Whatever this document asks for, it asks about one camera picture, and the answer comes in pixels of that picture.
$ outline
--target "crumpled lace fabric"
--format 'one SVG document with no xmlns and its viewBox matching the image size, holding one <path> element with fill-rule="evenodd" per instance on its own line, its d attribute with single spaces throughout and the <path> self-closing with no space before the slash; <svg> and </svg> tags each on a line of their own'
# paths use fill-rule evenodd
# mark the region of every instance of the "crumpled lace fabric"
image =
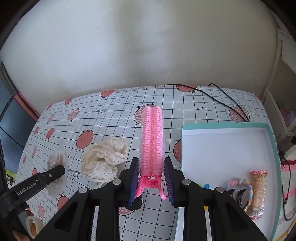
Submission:
<svg viewBox="0 0 296 241">
<path fill-rule="evenodd" d="M 81 172 L 90 180 L 101 183 L 117 178 L 118 165 L 127 160 L 128 145 L 124 139 L 111 137 L 90 147 L 83 156 Z"/>
</svg>

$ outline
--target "pomegranate print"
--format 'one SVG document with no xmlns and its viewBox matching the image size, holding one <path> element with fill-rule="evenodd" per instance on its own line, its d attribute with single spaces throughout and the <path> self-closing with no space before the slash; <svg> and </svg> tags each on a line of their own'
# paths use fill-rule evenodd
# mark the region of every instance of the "pomegranate print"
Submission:
<svg viewBox="0 0 296 241">
<path fill-rule="evenodd" d="M 150 106 L 151 108 L 155 107 L 156 105 L 154 104 L 146 104 L 143 105 L 142 107 L 139 105 L 137 106 L 137 111 L 135 113 L 135 115 L 133 116 L 133 119 L 136 123 L 138 124 L 142 124 L 142 115 L 143 115 L 143 110 L 145 109 L 146 106 Z"/>
<path fill-rule="evenodd" d="M 36 154 L 36 151 L 37 151 L 37 146 L 34 147 L 33 149 L 33 152 L 32 152 L 32 157 L 34 158 L 35 154 Z"/>
<path fill-rule="evenodd" d="M 101 93 L 101 97 L 102 97 L 102 98 L 106 98 L 106 97 L 108 97 L 109 95 L 111 95 L 114 91 L 115 91 L 115 90 L 103 91 L 103 92 Z"/>
<path fill-rule="evenodd" d="M 181 140 L 179 140 L 174 146 L 174 156 L 178 162 L 181 162 Z"/>
<path fill-rule="evenodd" d="M 65 101 L 65 105 L 69 104 L 71 100 L 72 100 L 72 99 L 67 99 L 67 100 Z"/>
<path fill-rule="evenodd" d="M 32 171 L 32 176 L 36 175 L 38 173 L 37 168 L 34 168 Z"/>
<path fill-rule="evenodd" d="M 51 135 L 53 134 L 53 132 L 54 132 L 54 128 L 51 128 L 51 129 L 47 132 L 45 139 L 46 139 L 46 140 L 49 140 L 49 138 L 51 137 Z"/>
<path fill-rule="evenodd" d="M 45 218 L 44 207 L 41 204 L 38 205 L 37 212 L 38 212 L 38 216 L 40 217 L 40 219 L 44 219 Z"/>
<path fill-rule="evenodd" d="M 83 130 L 82 134 L 78 137 L 76 142 L 77 149 L 81 150 L 89 145 L 91 143 L 92 139 L 94 137 L 94 133 L 92 130 Z"/>
<path fill-rule="evenodd" d="M 193 91 L 194 93 L 196 92 L 196 88 L 197 88 L 197 85 L 189 85 L 189 87 L 193 87 L 195 89 L 192 89 L 192 88 L 188 88 L 188 87 L 185 87 L 185 86 L 181 86 L 181 85 L 176 85 L 177 89 L 179 91 L 182 91 L 182 92 L 191 92 Z"/>
<path fill-rule="evenodd" d="M 75 109 L 71 112 L 70 115 L 68 115 L 68 121 L 72 121 L 80 112 L 80 109 Z"/>
<path fill-rule="evenodd" d="M 243 117 L 243 119 L 235 111 L 233 111 L 233 109 L 236 110 Z M 231 119 L 233 119 L 235 122 L 246 122 L 250 118 L 248 111 L 242 106 L 241 106 L 241 109 L 238 106 L 233 106 L 232 109 L 229 110 L 229 115 Z"/>
<path fill-rule="evenodd" d="M 52 114 L 52 115 L 50 115 L 50 117 L 48 118 L 48 120 L 47 120 L 47 124 L 49 123 L 49 122 L 51 122 L 51 120 L 54 118 L 54 114 Z"/>
<path fill-rule="evenodd" d="M 61 195 L 61 197 L 57 201 L 57 209 L 58 210 L 60 210 L 62 208 L 62 206 L 64 206 L 65 203 L 69 200 L 66 196 L 62 196 L 62 194 L 60 194 L 60 195 Z"/>
<path fill-rule="evenodd" d="M 36 135 L 37 131 L 38 131 L 39 127 L 36 127 L 36 129 L 34 130 L 33 136 Z"/>
<path fill-rule="evenodd" d="M 23 158 L 23 160 L 22 160 L 22 164 L 25 164 L 26 159 L 27 159 L 27 156 L 25 155 L 24 158 Z"/>
<path fill-rule="evenodd" d="M 125 207 L 118 207 L 118 213 L 120 215 L 126 216 L 126 215 L 133 213 L 133 212 L 134 212 L 134 210 L 131 211 L 131 210 L 126 209 Z"/>
<path fill-rule="evenodd" d="M 29 216 L 34 216 L 34 214 L 32 213 L 29 207 L 27 207 L 25 210 L 28 212 Z"/>
</svg>

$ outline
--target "plastic bag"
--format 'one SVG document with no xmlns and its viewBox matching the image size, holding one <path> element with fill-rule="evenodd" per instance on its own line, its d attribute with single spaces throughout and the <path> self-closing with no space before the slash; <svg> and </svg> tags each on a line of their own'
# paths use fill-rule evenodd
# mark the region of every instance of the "plastic bag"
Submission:
<svg viewBox="0 0 296 241">
<path fill-rule="evenodd" d="M 68 155 L 64 148 L 63 143 L 61 142 L 54 153 L 51 154 L 47 161 L 46 171 L 54 168 L 57 165 L 64 166 L 66 172 L 57 180 L 50 183 L 46 189 L 51 197 L 56 198 L 60 193 L 63 193 L 66 189 L 67 178 L 68 178 Z"/>
</svg>

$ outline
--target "grid pattern tablecloth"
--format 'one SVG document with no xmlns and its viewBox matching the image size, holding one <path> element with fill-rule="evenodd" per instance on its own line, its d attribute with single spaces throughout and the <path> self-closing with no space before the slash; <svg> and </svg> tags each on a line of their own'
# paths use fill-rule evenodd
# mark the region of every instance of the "grid pattern tablecloth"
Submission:
<svg viewBox="0 0 296 241">
<path fill-rule="evenodd" d="M 235 103 L 217 88 L 198 87 L 217 100 L 235 106 Z M 261 101 L 253 93 L 234 89 L 223 89 L 242 106 L 250 121 L 268 123 Z M 69 168 L 79 169 L 82 155 L 94 143 L 111 136 L 127 139 L 130 146 L 128 160 L 118 165 L 119 172 L 129 168 L 133 157 L 139 155 L 141 107 L 158 105 L 163 110 L 165 157 L 170 157 L 176 169 L 181 168 L 181 126 L 192 123 L 241 122 L 232 110 L 215 103 L 201 92 L 182 86 L 149 86 L 125 88 L 114 91 L 89 94 L 48 106 L 41 114 L 22 154 L 17 183 L 33 173 L 44 172 L 47 160 L 60 141 L 69 156 Z M 84 133 L 93 134 L 90 143 L 78 142 Z M 57 198 L 51 198 L 46 189 L 27 203 L 35 216 L 46 224 L 80 187 L 94 188 L 95 182 L 82 177 L 77 180 L 68 175 L 66 191 Z M 167 190 L 162 181 L 164 193 Z M 173 240 L 176 231 L 177 210 L 169 200 L 161 200 L 154 188 L 143 193 L 144 205 L 137 211 L 120 208 L 120 239 L 124 241 Z M 96 208 L 92 240 L 96 234 Z"/>
</svg>

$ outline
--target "colorful hair tie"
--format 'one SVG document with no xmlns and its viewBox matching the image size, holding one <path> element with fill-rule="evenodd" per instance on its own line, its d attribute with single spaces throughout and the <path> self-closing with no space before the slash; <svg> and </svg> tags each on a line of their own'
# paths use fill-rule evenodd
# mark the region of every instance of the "colorful hair tie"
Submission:
<svg viewBox="0 0 296 241">
<path fill-rule="evenodd" d="M 229 181 L 225 185 L 225 189 L 228 190 L 231 187 L 238 186 L 238 185 L 243 185 L 248 190 L 247 203 L 246 203 L 246 205 L 243 208 L 243 210 L 246 212 L 247 209 L 248 209 L 248 207 L 250 206 L 250 204 L 252 202 L 252 198 L 253 198 L 253 188 L 252 188 L 251 184 L 248 182 L 248 180 L 246 180 L 246 179 L 240 179 L 240 178 L 235 178 L 235 179 Z"/>
</svg>

